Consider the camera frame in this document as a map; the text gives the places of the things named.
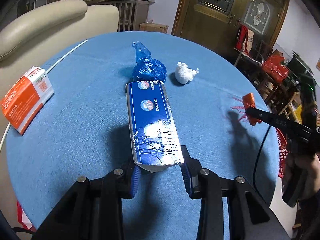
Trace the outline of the person's right hand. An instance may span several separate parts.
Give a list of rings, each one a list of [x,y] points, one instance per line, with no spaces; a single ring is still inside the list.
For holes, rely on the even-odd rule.
[[[297,156],[295,157],[295,163],[298,167],[306,171],[305,185],[299,200],[311,198],[319,191],[320,178],[318,155],[315,155],[313,158]]]

